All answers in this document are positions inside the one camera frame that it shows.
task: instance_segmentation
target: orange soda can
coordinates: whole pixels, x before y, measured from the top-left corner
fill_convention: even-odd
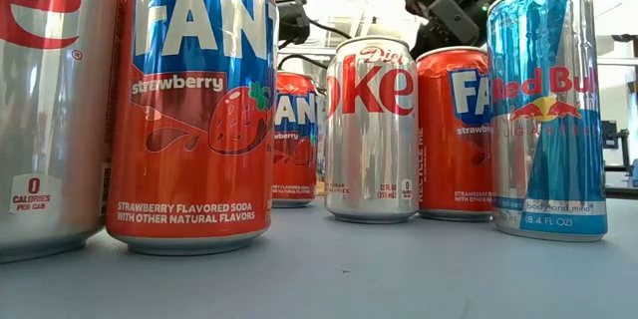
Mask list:
[[[423,218],[491,217],[487,53],[474,47],[431,51],[419,69],[419,177]]]

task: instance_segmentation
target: red bull can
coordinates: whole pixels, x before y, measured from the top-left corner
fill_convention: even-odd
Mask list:
[[[122,3],[0,0],[0,262],[102,228]]]
[[[128,0],[107,230],[129,249],[244,247],[270,225],[273,0]]]
[[[487,45],[496,227],[599,240],[607,215],[592,0],[497,0]]]
[[[408,220],[419,203],[417,66],[408,45],[345,41],[327,84],[326,208],[345,221]]]
[[[317,91],[305,75],[279,71],[272,205],[306,206],[317,185]]]
[[[419,69],[419,215],[491,219],[491,141],[487,53],[434,50]]]

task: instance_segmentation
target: diet coke can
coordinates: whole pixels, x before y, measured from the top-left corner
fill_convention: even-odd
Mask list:
[[[408,220],[418,206],[417,66],[403,41],[343,42],[328,68],[326,208],[363,223]]]
[[[103,225],[124,0],[0,0],[0,262]]]

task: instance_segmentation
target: blurred background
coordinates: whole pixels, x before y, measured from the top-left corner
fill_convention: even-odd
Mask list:
[[[607,182],[627,187],[632,182],[628,175],[634,170],[631,164],[638,160],[638,0],[594,0],[594,6]],[[404,0],[307,0],[305,11],[310,19],[353,37],[384,34],[411,46],[419,25],[427,22],[409,14]],[[311,26],[308,40],[282,49],[280,58],[303,54],[328,64],[343,40],[340,35]],[[308,74],[325,86],[324,70],[307,62],[292,59],[284,69]]]

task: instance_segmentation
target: silver can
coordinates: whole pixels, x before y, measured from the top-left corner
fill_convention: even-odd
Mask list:
[[[408,220],[419,204],[417,66],[403,41],[345,41],[328,68],[326,208],[362,223]]]
[[[123,1],[0,0],[0,262],[103,226]]]
[[[593,0],[497,0],[487,46],[496,227],[600,240],[607,210]]]

